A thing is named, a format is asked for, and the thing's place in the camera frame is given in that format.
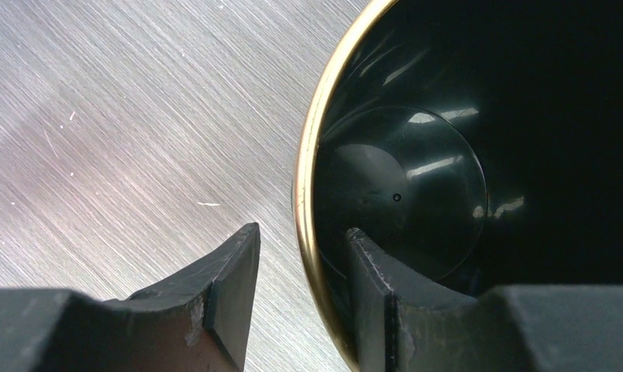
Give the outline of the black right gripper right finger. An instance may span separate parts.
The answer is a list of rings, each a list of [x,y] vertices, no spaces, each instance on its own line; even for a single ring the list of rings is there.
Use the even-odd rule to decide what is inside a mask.
[[[512,285],[478,298],[346,234],[361,371],[623,371],[623,286]]]

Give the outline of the dark blue gold-rimmed trash bin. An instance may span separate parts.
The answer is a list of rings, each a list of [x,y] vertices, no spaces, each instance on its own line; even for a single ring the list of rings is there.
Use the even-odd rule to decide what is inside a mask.
[[[478,298],[623,286],[623,1],[372,1],[339,42],[291,188],[349,369],[346,234]]]

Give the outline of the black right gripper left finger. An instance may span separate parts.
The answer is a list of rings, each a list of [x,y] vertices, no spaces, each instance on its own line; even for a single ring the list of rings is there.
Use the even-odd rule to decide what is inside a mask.
[[[0,288],[0,371],[241,371],[259,261],[249,223],[124,300]]]

